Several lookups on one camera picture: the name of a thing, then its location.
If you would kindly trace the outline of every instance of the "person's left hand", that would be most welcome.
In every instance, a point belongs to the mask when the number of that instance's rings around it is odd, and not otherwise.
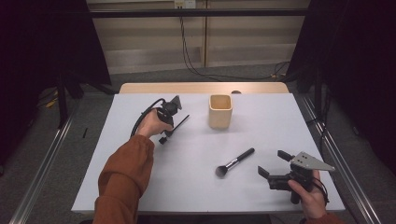
[[[164,130],[172,131],[172,129],[172,125],[162,122],[158,118],[157,109],[151,109],[151,111],[143,118],[139,127],[137,127],[136,134],[150,138],[152,135],[162,133]]]

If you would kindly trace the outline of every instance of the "person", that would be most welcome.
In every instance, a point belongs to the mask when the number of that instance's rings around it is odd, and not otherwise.
[[[98,179],[94,224],[136,223],[139,199],[149,184],[154,162],[154,143],[149,139],[172,129],[171,125],[160,121],[156,109],[152,109],[136,134],[108,158]],[[318,171],[314,172],[314,177],[319,179]],[[293,180],[289,185],[301,196],[306,224],[343,223],[336,215],[326,212],[323,195],[318,189],[307,192]]]

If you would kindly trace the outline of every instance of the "black brush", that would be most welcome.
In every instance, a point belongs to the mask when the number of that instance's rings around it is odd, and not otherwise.
[[[248,151],[244,152],[242,155],[238,156],[236,159],[230,161],[227,165],[219,166],[216,169],[216,175],[218,177],[224,177],[231,168],[235,167],[236,164],[238,164],[240,161],[242,161],[244,158],[249,156],[254,152],[254,148],[251,147]]]

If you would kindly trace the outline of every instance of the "orange-brown sweater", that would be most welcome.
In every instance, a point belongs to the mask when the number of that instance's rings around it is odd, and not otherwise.
[[[137,207],[151,175],[154,144],[135,135],[113,155],[99,175],[99,197],[95,202],[94,224],[137,221]],[[344,223],[334,214],[308,220],[306,224]]]

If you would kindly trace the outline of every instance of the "wall outlet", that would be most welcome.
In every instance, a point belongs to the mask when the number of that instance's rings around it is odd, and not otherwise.
[[[184,8],[184,0],[175,0],[175,8]]]
[[[196,8],[195,0],[185,0],[184,8]]]

